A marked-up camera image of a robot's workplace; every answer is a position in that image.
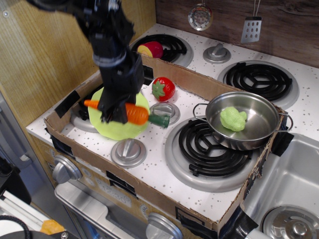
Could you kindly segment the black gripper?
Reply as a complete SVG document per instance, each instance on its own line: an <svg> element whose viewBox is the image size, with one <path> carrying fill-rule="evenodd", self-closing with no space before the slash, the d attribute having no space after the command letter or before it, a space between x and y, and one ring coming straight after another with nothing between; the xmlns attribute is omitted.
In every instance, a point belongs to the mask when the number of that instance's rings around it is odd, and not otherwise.
<svg viewBox="0 0 319 239"><path fill-rule="evenodd" d="M113 67L101 67L104 92L99 103L101 121L125 124L128 122L125 102L136 103L136 95L144 83L142 58L138 53L128 53L124 61Z"/></svg>

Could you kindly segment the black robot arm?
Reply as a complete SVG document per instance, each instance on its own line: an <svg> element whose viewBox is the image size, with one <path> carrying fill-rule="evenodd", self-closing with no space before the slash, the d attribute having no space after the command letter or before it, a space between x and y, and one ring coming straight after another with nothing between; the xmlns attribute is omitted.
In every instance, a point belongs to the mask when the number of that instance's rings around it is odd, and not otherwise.
<svg viewBox="0 0 319 239"><path fill-rule="evenodd" d="M93 49L104 90L98 104L101 120L127 123L127 103L134 104L144 83L140 54L129 47L134 25L127 20L119 0L31 0L45 11L71 14Z"/></svg>

